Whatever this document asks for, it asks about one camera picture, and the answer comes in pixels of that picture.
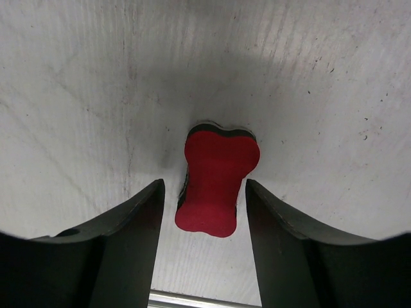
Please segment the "red bone-shaped eraser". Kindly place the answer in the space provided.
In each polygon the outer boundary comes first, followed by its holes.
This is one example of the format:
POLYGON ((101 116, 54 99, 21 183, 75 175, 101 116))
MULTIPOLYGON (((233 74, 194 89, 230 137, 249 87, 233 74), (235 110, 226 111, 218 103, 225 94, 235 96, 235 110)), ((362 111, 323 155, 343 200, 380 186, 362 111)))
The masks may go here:
POLYGON ((258 165, 260 149, 245 128, 205 121, 186 137, 187 172, 179 194, 175 224, 186 232, 229 237, 237 227, 241 183, 258 165))

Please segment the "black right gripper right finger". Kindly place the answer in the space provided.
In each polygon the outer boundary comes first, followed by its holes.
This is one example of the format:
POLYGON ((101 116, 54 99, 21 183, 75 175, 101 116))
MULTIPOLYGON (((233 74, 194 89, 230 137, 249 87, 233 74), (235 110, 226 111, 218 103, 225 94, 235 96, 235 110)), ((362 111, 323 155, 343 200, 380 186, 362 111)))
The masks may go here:
POLYGON ((247 180, 263 307, 409 307, 410 234, 383 240, 324 224, 247 180))

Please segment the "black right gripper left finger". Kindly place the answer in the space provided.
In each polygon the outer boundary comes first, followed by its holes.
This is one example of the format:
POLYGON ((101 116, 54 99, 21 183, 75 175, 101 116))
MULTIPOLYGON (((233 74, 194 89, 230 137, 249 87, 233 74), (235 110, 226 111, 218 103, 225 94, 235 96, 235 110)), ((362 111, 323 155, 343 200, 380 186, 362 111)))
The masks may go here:
POLYGON ((164 210, 153 181, 56 236, 1 234, 2 307, 146 307, 164 210))

